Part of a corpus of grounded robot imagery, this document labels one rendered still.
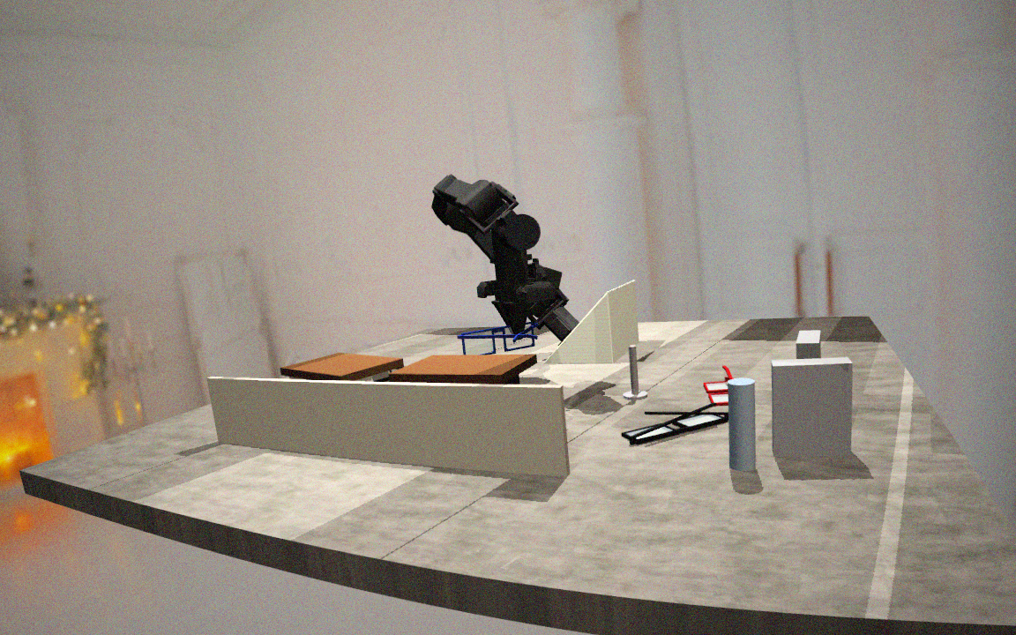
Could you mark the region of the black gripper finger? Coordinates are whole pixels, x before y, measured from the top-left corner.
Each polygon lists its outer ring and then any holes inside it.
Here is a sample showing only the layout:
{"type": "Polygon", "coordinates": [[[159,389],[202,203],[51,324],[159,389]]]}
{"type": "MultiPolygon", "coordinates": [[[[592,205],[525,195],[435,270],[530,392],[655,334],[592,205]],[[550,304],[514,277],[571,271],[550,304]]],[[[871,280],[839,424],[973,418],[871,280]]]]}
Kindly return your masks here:
{"type": "Polygon", "coordinates": [[[511,323],[511,329],[513,334],[519,334],[521,331],[525,330],[526,318],[529,309],[537,302],[532,303],[514,303],[505,302],[503,303],[505,316],[508,318],[509,323],[511,323]]]}
{"type": "Polygon", "coordinates": [[[505,325],[511,325],[511,323],[509,323],[509,321],[508,321],[508,318],[507,318],[507,317],[505,316],[505,312],[504,312],[504,307],[503,307],[503,303],[505,303],[505,302],[510,302],[510,301],[511,301],[511,300],[507,300],[507,301],[501,301],[501,302],[500,302],[500,301],[491,301],[491,304],[495,304],[495,307],[496,307],[496,309],[497,309],[497,312],[499,312],[499,314],[501,315],[501,317],[503,317],[503,320],[504,320],[504,322],[505,322],[505,325]]]}

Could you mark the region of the white flat rectangular panel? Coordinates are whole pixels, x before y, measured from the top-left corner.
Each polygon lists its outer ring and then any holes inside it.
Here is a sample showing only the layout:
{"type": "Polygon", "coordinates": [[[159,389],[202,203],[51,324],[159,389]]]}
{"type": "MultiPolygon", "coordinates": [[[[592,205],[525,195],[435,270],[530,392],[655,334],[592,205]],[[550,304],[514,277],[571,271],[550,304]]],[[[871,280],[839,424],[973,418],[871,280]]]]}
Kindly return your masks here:
{"type": "Polygon", "coordinates": [[[569,477],[564,387],[209,377],[219,443],[569,477]]]}

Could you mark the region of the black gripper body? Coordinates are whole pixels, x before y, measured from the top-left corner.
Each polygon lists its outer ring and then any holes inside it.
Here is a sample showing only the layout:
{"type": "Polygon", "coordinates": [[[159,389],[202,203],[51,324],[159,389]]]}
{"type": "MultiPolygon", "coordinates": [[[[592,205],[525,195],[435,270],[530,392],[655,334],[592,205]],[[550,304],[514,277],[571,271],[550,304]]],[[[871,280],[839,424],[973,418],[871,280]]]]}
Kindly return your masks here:
{"type": "Polygon", "coordinates": [[[527,254],[525,250],[493,252],[495,257],[490,258],[490,263],[495,264],[496,280],[483,281],[477,285],[477,297],[495,295],[496,301],[511,300],[521,304],[556,298],[556,290],[551,282],[534,282],[534,278],[529,278],[527,261],[533,260],[532,254],[527,254]]]}

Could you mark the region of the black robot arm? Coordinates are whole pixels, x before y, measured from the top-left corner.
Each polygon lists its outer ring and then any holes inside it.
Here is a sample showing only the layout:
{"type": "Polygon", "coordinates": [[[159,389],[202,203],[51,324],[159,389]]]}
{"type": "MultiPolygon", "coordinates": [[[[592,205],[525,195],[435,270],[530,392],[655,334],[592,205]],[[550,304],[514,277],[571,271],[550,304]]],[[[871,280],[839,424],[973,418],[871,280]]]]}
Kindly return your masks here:
{"type": "MultiPolygon", "coordinates": [[[[539,242],[539,223],[531,214],[514,213],[513,208],[519,205],[519,201],[500,184],[487,180],[477,180],[471,184],[455,176],[447,176],[441,178],[432,192],[434,202],[431,208],[438,219],[449,225],[454,232],[467,234],[488,258],[495,257],[493,250],[528,250],[539,242]]],[[[534,278],[534,282],[551,282],[556,290],[556,298],[535,303],[527,317],[531,322],[539,323],[536,326],[539,330],[542,326],[547,326],[562,343],[579,325],[579,321],[564,307],[569,300],[559,288],[562,271],[544,268],[539,265],[539,258],[533,258],[533,263],[528,264],[528,271],[529,278],[534,278]]]]}

